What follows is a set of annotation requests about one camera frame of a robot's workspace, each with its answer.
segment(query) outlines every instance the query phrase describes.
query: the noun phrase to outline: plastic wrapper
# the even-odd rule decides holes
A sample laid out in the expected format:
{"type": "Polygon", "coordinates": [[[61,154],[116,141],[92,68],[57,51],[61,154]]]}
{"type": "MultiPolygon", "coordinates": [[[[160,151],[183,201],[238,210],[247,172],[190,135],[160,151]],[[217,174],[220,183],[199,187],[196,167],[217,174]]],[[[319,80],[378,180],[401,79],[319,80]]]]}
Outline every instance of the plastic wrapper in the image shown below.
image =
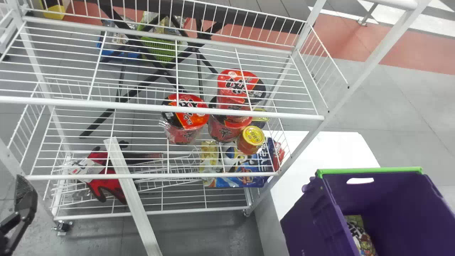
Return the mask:
{"type": "MultiPolygon", "coordinates": [[[[249,102],[252,106],[260,103],[266,97],[267,91],[262,80],[253,73],[243,71],[242,76],[242,72],[238,69],[226,69],[218,75],[217,94],[217,102],[220,103],[217,108],[250,110],[249,102]]],[[[227,116],[227,118],[233,122],[243,122],[247,117],[227,116]]]]}
{"type": "MultiPolygon", "coordinates": [[[[164,99],[162,105],[177,106],[176,98],[177,94],[171,94],[164,99]]],[[[192,94],[180,94],[178,105],[189,108],[208,107],[201,98],[192,94]]],[[[208,114],[162,112],[160,124],[164,127],[169,142],[187,145],[196,139],[208,118],[208,114]]]]}
{"type": "MultiPolygon", "coordinates": [[[[267,110],[265,110],[265,108],[255,108],[254,111],[267,112],[267,110]]],[[[267,117],[253,117],[253,119],[251,120],[251,125],[264,129],[265,125],[267,124],[267,122],[269,120],[270,120],[270,118],[267,118],[267,117]]]]}
{"type": "MultiPolygon", "coordinates": [[[[213,103],[216,102],[216,97],[210,101],[210,108],[214,108],[213,103]]],[[[223,115],[210,115],[208,120],[208,133],[216,141],[222,143],[229,143],[234,141],[251,123],[252,117],[247,117],[245,121],[236,123],[227,119],[227,116],[223,115]]]]}
{"type": "MultiPolygon", "coordinates": [[[[202,141],[201,143],[201,150],[200,158],[201,163],[199,164],[199,172],[200,173],[216,173],[222,172],[223,168],[220,167],[221,164],[219,163],[219,146],[218,143],[214,140],[207,140],[202,141]]],[[[212,181],[212,178],[208,178],[204,180],[204,186],[208,186],[209,183],[212,181]]]]}
{"type": "MultiPolygon", "coordinates": [[[[252,155],[245,155],[239,151],[235,143],[228,143],[222,146],[223,159],[219,160],[226,166],[226,172],[273,172],[275,166],[273,155],[275,155],[274,143],[264,144],[261,150],[252,155]]],[[[209,178],[204,184],[211,188],[261,188],[267,182],[268,177],[218,177],[209,178]]]]}

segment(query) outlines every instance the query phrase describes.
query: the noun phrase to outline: yellow lid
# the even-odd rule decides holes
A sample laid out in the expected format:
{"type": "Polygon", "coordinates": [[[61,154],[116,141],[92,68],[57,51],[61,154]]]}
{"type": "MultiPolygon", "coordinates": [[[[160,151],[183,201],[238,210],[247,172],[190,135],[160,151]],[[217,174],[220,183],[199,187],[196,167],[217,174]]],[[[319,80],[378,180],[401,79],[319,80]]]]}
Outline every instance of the yellow lid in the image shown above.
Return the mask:
{"type": "Polygon", "coordinates": [[[260,146],[264,144],[265,135],[262,132],[261,128],[250,125],[247,126],[243,132],[242,136],[248,144],[253,146],[260,146]]]}

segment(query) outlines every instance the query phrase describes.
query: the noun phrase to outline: white wire shelf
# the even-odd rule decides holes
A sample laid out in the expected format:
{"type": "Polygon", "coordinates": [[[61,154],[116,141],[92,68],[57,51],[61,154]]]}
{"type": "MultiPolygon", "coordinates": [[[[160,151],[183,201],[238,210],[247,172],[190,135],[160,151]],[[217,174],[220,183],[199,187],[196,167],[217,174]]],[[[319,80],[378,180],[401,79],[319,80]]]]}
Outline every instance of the white wire shelf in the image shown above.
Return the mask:
{"type": "MultiPolygon", "coordinates": [[[[45,98],[43,102],[47,99],[59,99],[62,100],[61,104],[68,103],[69,99],[103,102],[100,105],[116,102],[118,99],[120,103],[131,103],[132,99],[140,99],[137,103],[154,105],[149,107],[150,110],[159,110],[162,107],[163,98],[157,95],[162,95],[163,92],[166,92],[164,96],[172,93],[196,94],[206,102],[217,96],[218,75],[211,73],[204,64],[198,64],[195,55],[181,62],[160,60],[160,66],[153,65],[154,61],[140,57],[146,55],[172,59],[176,55],[188,52],[187,43],[184,41],[162,43],[174,47],[175,50],[172,51],[171,56],[121,51],[123,55],[112,56],[110,62],[102,62],[109,56],[101,53],[117,52],[115,48],[119,47],[119,44],[112,43],[110,40],[112,37],[101,36],[101,32],[68,32],[64,28],[24,26],[20,33],[23,36],[16,38],[17,43],[11,44],[8,51],[11,59],[1,62],[3,65],[0,66],[0,72],[5,76],[0,78],[0,81],[6,85],[0,89],[1,96],[29,97],[31,86],[37,82],[40,87],[47,88],[39,92],[40,97],[45,98]],[[33,63],[28,60],[30,56],[28,51],[31,49],[26,46],[27,43],[36,47],[36,59],[40,71],[33,69],[33,63]],[[35,75],[43,76],[43,80],[37,81],[33,78],[35,75]]],[[[256,105],[248,104],[250,110],[261,107],[267,109],[266,115],[273,117],[323,119],[315,108],[314,97],[312,98],[308,92],[304,80],[305,73],[298,69],[294,59],[288,53],[252,51],[217,45],[194,48],[199,49],[218,73],[227,69],[240,69],[251,72],[262,81],[266,88],[266,98],[256,105]]],[[[249,97],[250,101],[260,99],[257,96],[249,97]]],[[[252,111],[243,111],[240,114],[257,115],[252,111]]]]}
{"type": "MultiPolygon", "coordinates": [[[[190,168],[193,156],[171,159],[171,173],[198,172],[190,168]]],[[[132,173],[166,172],[167,160],[155,160],[130,167],[132,173]]],[[[249,204],[250,190],[243,188],[207,188],[202,179],[136,179],[137,191],[146,212],[164,214],[172,212],[199,212],[207,210],[242,210],[249,204]]],[[[50,210],[55,220],[109,218],[129,216],[129,209],[114,196],[107,194],[101,203],[93,196],[87,184],[74,179],[51,183],[48,190],[52,198],[50,210]]]]}
{"type": "MultiPolygon", "coordinates": [[[[123,21],[124,17],[117,16],[117,12],[128,17],[129,25],[148,26],[150,31],[155,31],[175,26],[171,22],[157,24],[157,19],[153,18],[159,16],[162,20],[166,16],[175,16],[181,29],[190,35],[198,32],[244,44],[261,43],[291,48],[305,24],[303,20],[194,0],[70,1],[65,13],[65,19],[70,21],[99,25],[102,20],[123,21]],[[149,12],[148,20],[151,24],[142,20],[143,11],[149,12]],[[197,26],[197,20],[202,21],[201,27],[197,26]],[[216,23],[222,25],[219,31],[210,29],[216,23]]],[[[46,3],[41,8],[30,2],[29,6],[22,8],[34,13],[61,15],[55,9],[50,9],[46,3]]]]}
{"type": "MultiPolygon", "coordinates": [[[[91,108],[51,108],[47,127],[38,149],[38,154],[32,167],[29,180],[45,182],[42,184],[42,193],[45,198],[51,198],[50,209],[56,220],[107,218],[128,216],[130,213],[118,199],[105,193],[106,202],[100,202],[90,192],[85,182],[77,181],[74,175],[65,179],[55,179],[58,175],[68,175],[68,163],[84,160],[93,151],[94,147],[101,146],[97,152],[108,152],[103,147],[103,140],[116,137],[119,141],[128,142],[122,150],[125,153],[149,154],[150,158],[143,157],[144,163],[128,162],[131,175],[148,175],[146,178],[134,179],[147,214],[199,212],[219,210],[247,209],[251,202],[251,190],[258,188],[220,187],[209,188],[204,181],[210,180],[207,176],[223,176],[234,174],[239,180],[250,176],[276,175],[280,171],[274,170],[269,164],[262,164],[261,168],[268,168],[263,173],[230,173],[233,162],[227,162],[224,156],[228,150],[227,144],[215,143],[209,147],[217,148],[216,164],[205,166],[202,161],[203,141],[212,141],[204,128],[192,145],[170,144],[165,137],[163,127],[159,124],[161,115],[149,112],[129,112],[115,110],[113,115],[103,123],[88,138],[80,137],[84,131],[100,114],[100,110],[91,108]],[[200,173],[207,167],[216,168],[200,173]]],[[[281,144],[285,151],[284,158],[290,155],[289,146],[283,133],[281,121],[272,118],[263,129],[266,136],[281,144]]],[[[249,162],[245,168],[259,165],[258,161],[249,162]]],[[[79,180],[89,177],[79,175],[79,180]]]]}

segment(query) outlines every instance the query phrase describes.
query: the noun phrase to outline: green rim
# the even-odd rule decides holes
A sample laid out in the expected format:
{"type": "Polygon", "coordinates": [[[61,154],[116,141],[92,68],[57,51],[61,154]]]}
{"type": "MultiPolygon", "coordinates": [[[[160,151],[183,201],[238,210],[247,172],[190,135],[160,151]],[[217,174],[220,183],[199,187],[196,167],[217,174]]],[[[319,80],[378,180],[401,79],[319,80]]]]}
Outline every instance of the green rim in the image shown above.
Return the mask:
{"type": "Polygon", "coordinates": [[[381,167],[381,168],[353,168],[353,169],[318,169],[316,175],[322,179],[324,174],[364,174],[364,173],[397,173],[417,172],[423,174],[422,167],[381,167]]]}

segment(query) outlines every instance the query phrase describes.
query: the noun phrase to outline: instant noodle cup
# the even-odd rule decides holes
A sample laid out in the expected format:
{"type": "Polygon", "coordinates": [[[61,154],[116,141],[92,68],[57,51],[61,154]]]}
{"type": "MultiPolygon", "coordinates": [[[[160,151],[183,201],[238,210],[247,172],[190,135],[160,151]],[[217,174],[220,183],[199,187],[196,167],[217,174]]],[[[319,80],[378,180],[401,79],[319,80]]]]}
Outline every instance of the instant noodle cup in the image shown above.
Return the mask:
{"type": "Polygon", "coordinates": [[[246,155],[252,155],[261,148],[264,142],[265,135],[261,128],[250,125],[246,127],[238,137],[237,149],[246,155]]]}
{"type": "MultiPolygon", "coordinates": [[[[219,103],[217,108],[250,110],[249,102],[252,106],[257,105],[266,97],[267,91],[262,80],[253,73],[243,71],[242,76],[242,72],[238,69],[226,69],[218,75],[217,94],[219,103]]],[[[241,122],[246,117],[229,116],[229,119],[241,122]]]]}
{"type": "MultiPolygon", "coordinates": [[[[177,94],[166,97],[162,105],[177,106],[177,94]]],[[[179,94],[180,107],[207,108],[207,104],[199,97],[192,94],[179,94]]],[[[208,114],[162,112],[166,137],[171,143],[187,145],[201,132],[209,119],[208,114]]]]}
{"type": "MultiPolygon", "coordinates": [[[[216,97],[210,101],[210,108],[215,107],[216,97]]],[[[208,120],[208,133],[210,136],[222,143],[234,141],[242,130],[250,125],[252,117],[247,117],[243,122],[232,122],[223,115],[210,115],[208,120]]]]}

